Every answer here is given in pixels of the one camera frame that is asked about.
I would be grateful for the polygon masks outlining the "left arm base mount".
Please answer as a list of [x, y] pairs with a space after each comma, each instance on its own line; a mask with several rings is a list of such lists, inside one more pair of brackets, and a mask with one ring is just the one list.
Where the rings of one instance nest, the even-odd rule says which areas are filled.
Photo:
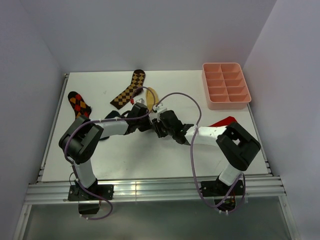
[[78, 183], [75, 183], [69, 188], [67, 200], [78, 202], [79, 214], [91, 217], [98, 213], [102, 201], [113, 199], [113, 193], [113, 184], [96, 184], [84, 190]]

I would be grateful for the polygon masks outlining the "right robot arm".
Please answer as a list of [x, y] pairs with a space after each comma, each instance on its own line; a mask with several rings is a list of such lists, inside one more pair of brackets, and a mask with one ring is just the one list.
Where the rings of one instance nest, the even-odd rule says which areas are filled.
[[236, 121], [216, 127], [183, 124], [173, 110], [158, 106], [153, 107], [149, 118], [159, 138], [171, 136], [180, 145], [208, 145], [221, 150], [228, 162], [216, 183], [222, 195], [233, 190], [236, 178], [248, 169], [261, 150], [256, 138]]

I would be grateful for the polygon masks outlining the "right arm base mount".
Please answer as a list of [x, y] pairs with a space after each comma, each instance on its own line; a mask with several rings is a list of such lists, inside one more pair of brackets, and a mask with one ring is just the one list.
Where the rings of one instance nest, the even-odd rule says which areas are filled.
[[227, 186], [220, 180], [208, 180], [200, 182], [200, 192], [204, 198], [209, 197], [222, 197], [224, 198], [229, 191], [228, 197], [223, 201], [221, 205], [216, 208], [218, 212], [228, 215], [230, 212], [234, 212], [242, 204], [246, 202], [246, 182], [238, 179], [233, 188]]

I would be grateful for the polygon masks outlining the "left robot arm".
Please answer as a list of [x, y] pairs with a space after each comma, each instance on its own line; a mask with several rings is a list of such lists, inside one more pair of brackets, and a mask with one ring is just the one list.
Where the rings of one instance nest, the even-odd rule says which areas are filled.
[[94, 175], [91, 157], [102, 138], [128, 135], [137, 129], [151, 128], [149, 112], [146, 105], [135, 103], [126, 117], [116, 116], [103, 120], [90, 120], [81, 115], [60, 138], [58, 145], [64, 156], [71, 163], [76, 179], [81, 186], [79, 194], [91, 200], [98, 193], [97, 178]]

